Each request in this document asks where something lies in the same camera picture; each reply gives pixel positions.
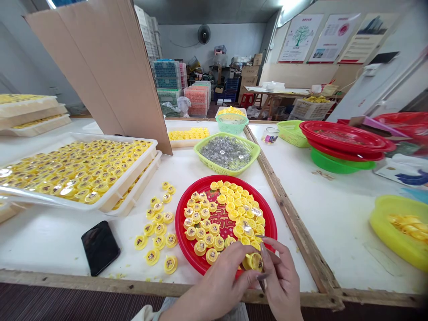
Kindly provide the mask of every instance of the wooden frame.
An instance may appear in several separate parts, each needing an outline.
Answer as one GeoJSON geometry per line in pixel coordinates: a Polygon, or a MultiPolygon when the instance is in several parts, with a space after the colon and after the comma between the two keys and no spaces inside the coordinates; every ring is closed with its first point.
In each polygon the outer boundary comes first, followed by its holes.
{"type": "MultiPolygon", "coordinates": [[[[214,119],[208,118],[167,118],[167,120],[215,121],[214,119]]],[[[275,124],[277,122],[250,120],[250,123],[275,124]]],[[[244,128],[244,133],[250,141],[258,144],[258,140],[254,137],[248,126],[244,128]]],[[[395,293],[382,290],[367,291],[341,288],[306,229],[305,224],[300,219],[296,209],[289,200],[287,193],[284,191],[263,151],[260,152],[257,160],[319,290],[319,292],[316,293],[301,292],[301,306],[341,310],[345,308],[344,302],[401,307],[419,307],[424,304],[425,298],[422,295],[395,293]]],[[[4,269],[0,270],[0,282],[155,296],[181,296],[191,287],[191,285],[188,284],[115,280],[90,276],[70,276],[4,269]]],[[[265,295],[260,290],[247,290],[242,301],[257,304],[268,303],[265,295]]]]}

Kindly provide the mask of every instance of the stacked plate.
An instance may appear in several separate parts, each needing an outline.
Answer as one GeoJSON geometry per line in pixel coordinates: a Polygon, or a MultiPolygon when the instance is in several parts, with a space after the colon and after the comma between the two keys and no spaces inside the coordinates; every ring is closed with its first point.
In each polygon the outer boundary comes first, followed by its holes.
{"type": "Polygon", "coordinates": [[[299,127],[313,147],[312,160],[321,168],[333,173],[353,173],[362,169],[372,169],[375,166],[374,161],[380,161],[385,157],[385,152],[391,152],[396,148],[390,140],[348,125],[307,121],[301,123],[299,127]],[[335,169],[335,166],[325,168],[324,162],[320,162],[320,159],[329,165],[336,163],[337,168],[335,169]],[[343,166],[355,170],[346,171],[343,166]]]}

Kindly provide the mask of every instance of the ceiling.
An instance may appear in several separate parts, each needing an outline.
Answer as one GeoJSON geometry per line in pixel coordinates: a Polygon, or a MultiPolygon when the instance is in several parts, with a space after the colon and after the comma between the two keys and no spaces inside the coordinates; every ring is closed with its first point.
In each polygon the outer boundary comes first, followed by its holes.
{"type": "Polygon", "coordinates": [[[284,0],[134,0],[134,4],[160,25],[200,25],[267,22],[284,0]]]}

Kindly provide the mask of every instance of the cardboard sheet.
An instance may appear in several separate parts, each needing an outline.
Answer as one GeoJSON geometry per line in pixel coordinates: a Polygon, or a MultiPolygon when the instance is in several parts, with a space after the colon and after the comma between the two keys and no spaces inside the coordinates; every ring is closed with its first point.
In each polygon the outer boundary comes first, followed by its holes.
{"type": "Polygon", "coordinates": [[[25,19],[105,134],[156,139],[172,155],[130,0],[84,1],[25,19]]]}

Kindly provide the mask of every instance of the red stool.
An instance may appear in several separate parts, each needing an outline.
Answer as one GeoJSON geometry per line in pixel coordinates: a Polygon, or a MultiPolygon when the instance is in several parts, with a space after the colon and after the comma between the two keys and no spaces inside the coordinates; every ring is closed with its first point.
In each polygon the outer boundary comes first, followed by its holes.
{"type": "Polygon", "coordinates": [[[252,93],[245,93],[242,95],[241,103],[239,104],[239,107],[248,109],[251,105],[254,104],[254,94],[252,93]]]}

